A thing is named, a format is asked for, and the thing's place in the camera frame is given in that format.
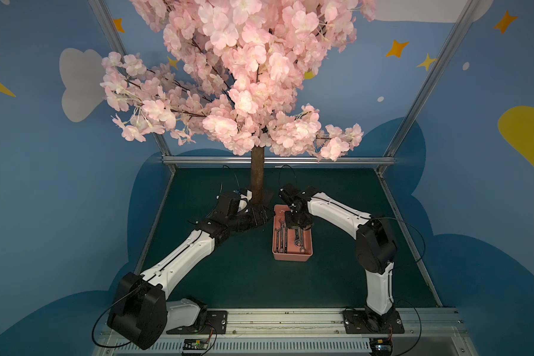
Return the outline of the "pink plastic storage box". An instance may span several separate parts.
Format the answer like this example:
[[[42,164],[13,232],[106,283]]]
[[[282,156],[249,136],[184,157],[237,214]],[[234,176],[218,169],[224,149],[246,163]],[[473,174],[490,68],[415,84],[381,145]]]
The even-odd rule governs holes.
[[[299,249],[294,244],[295,240],[295,230],[288,228],[288,252],[284,254],[282,252],[283,247],[283,233],[282,233],[282,223],[285,222],[284,213],[289,211],[289,207],[285,205],[275,205],[274,206],[274,219],[273,219],[273,233],[272,233],[272,253],[274,259],[279,261],[292,261],[292,262],[306,262],[314,252],[313,241],[312,241],[312,232],[310,230],[303,230],[304,235],[304,249]],[[280,253],[275,253],[275,240],[276,240],[276,229],[280,228]]]

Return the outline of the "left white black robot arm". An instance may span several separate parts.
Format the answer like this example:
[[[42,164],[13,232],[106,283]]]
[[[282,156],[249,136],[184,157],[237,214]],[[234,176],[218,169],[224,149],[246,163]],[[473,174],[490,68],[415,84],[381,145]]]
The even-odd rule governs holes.
[[[194,230],[173,252],[140,274],[127,273],[108,308],[108,327],[143,350],[152,347],[164,332],[208,329],[206,304],[196,298],[168,304],[167,299],[231,233],[248,231],[273,219],[273,211],[252,204],[251,199],[249,190],[217,196],[214,210],[196,222]]]

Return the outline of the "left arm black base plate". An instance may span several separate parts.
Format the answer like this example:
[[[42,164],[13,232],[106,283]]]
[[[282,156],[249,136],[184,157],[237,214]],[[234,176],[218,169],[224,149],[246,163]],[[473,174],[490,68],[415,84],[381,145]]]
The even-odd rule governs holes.
[[[211,310],[201,313],[191,326],[180,326],[166,330],[166,335],[207,335],[214,330],[215,335],[225,335],[228,322],[226,310]]]

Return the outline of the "large silver Greener wrench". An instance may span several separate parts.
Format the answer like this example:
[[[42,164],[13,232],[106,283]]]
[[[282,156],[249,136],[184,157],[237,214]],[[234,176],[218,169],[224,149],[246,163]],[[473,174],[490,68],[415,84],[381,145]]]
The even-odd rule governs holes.
[[[282,233],[283,233],[283,242],[282,242],[283,247],[281,249],[282,249],[282,252],[286,254],[288,252],[288,240],[289,240],[288,228],[285,222],[282,223],[281,227],[282,227]]]

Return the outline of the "small silver Greener wrench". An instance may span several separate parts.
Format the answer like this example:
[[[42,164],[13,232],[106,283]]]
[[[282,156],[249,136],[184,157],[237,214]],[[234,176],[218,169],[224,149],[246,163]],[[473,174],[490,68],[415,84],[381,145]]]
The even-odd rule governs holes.
[[[279,252],[280,251],[280,234],[281,234],[281,230],[280,228],[277,228],[276,229],[276,240],[275,240],[276,244],[275,244],[275,250],[274,250],[275,253],[277,254],[280,253]]]

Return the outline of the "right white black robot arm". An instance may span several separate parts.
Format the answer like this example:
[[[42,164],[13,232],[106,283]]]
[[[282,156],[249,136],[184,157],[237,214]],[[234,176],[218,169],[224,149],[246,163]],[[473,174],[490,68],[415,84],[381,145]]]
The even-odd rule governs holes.
[[[288,184],[279,190],[279,197],[290,209],[285,217],[289,228],[307,230],[318,217],[355,240],[356,259],[366,271],[366,313],[383,317],[393,312],[392,272],[398,244],[390,223],[339,203],[313,187],[300,191]]]

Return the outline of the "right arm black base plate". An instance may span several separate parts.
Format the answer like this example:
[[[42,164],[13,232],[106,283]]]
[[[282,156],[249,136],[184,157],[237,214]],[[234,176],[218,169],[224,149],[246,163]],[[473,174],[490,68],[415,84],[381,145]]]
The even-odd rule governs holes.
[[[372,310],[347,308],[342,311],[347,334],[403,334],[405,328],[395,308],[379,315]]]

